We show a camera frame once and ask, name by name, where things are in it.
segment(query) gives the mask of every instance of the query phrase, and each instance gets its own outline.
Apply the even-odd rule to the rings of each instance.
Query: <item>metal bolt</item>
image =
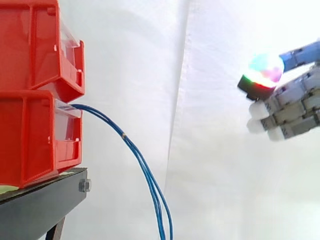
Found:
[[[79,182],[79,191],[82,193],[88,193],[91,191],[91,180],[90,179],[82,179]]]

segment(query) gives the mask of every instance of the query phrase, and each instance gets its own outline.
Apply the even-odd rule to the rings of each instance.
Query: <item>red plastic bin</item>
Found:
[[[49,91],[0,92],[0,185],[24,188],[82,161],[82,111]]]
[[[65,103],[85,93],[84,43],[57,0],[0,0],[0,91],[48,90]]]

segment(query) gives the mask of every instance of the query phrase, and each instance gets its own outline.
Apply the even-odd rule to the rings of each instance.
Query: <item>robot fingertip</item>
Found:
[[[252,103],[249,107],[249,112],[253,119],[264,119],[270,115],[263,101]]]
[[[248,123],[246,124],[246,127],[248,128],[249,132],[252,134],[259,134],[265,131],[265,128],[262,125],[261,121],[253,118],[248,121]]]
[[[274,129],[269,130],[268,136],[269,136],[269,139],[273,142],[280,142],[285,140],[285,136],[282,133],[282,130],[280,127],[276,127]]]

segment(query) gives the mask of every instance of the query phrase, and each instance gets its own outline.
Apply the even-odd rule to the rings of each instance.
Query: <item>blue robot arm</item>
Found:
[[[284,63],[284,72],[320,61],[320,41],[279,55]]]
[[[249,131],[267,132],[273,141],[290,139],[320,126],[320,41],[279,56],[284,63],[283,72],[315,64],[292,81],[269,90],[268,95],[263,95],[263,88],[260,94],[259,87],[248,93],[255,96],[250,98],[255,102],[249,108]]]

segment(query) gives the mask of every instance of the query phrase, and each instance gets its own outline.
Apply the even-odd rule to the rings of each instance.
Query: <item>white wall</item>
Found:
[[[112,118],[165,187],[188,1],[64,1],[85,42],[86,94],[77,103]],[[83,164],[92,192],[65,222],[63,240],[157,239],[153,202],[137,160],[116,133],[84,115]]]
[[[165,190],[176,239],[319,239],[319,131],[248,134],[236,86],[255,51],[315,41],[320,4],[191,2]]]
[[[64,0],[86,46],[77,102],[139,146],[165,189],[176,240],[319,239],[319,131],[279,144],[248,134],[249,102],[236,85],[254,52],[314,41],[320,4],[188,2]],[[88,114],[82,165],[92,192],[68,215],[63,240],[157,239],[135,158]]]

